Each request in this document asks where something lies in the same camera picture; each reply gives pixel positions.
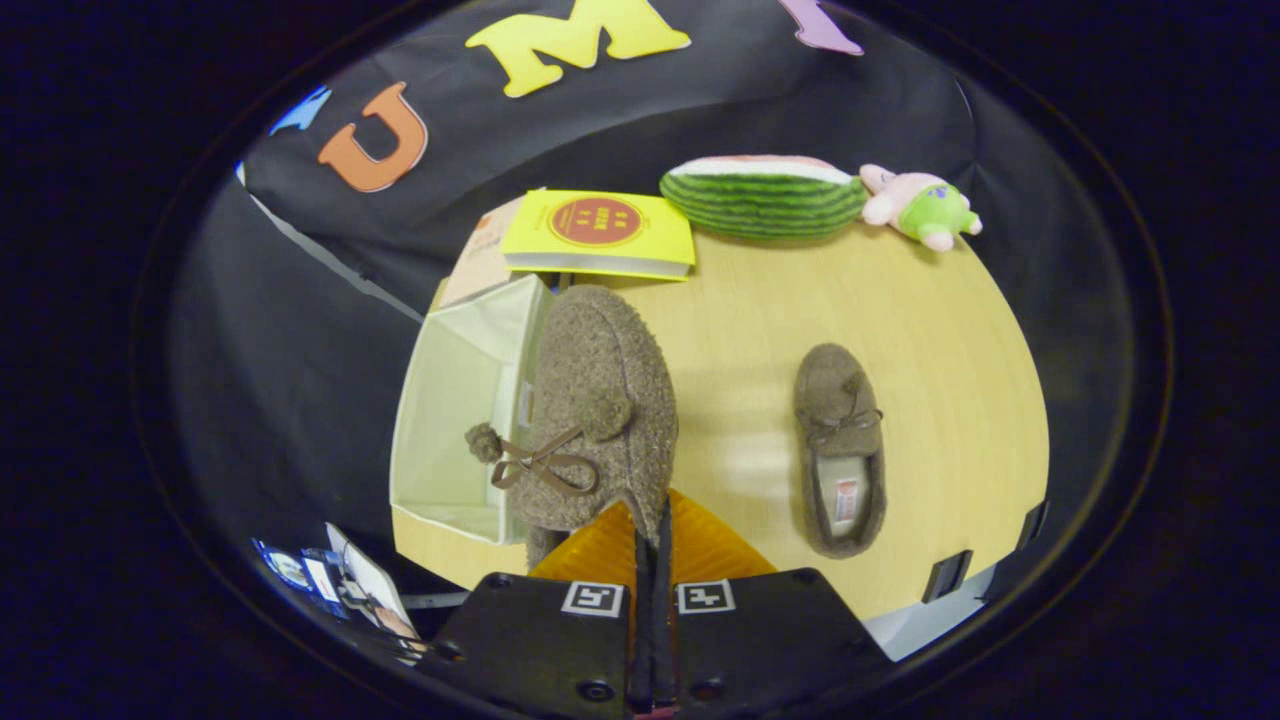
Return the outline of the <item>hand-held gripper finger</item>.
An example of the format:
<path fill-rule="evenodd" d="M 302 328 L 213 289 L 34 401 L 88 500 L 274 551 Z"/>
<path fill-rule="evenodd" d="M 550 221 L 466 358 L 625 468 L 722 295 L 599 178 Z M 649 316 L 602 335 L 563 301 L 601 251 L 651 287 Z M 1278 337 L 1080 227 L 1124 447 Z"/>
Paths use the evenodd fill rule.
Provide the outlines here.
<path fill-rule="evenodd" d="M 428 642 L 425 674 L 477 712 L 646 712 L 653 568 L 631 512 L 616 503 L 530 573 L 485 575 Z"/>
<path fill-rule="evenodd" d="M 672 492 L 655 689 L 678 716 L 838 716 L 892 664 L 815 568 L 777 569 Z"/>

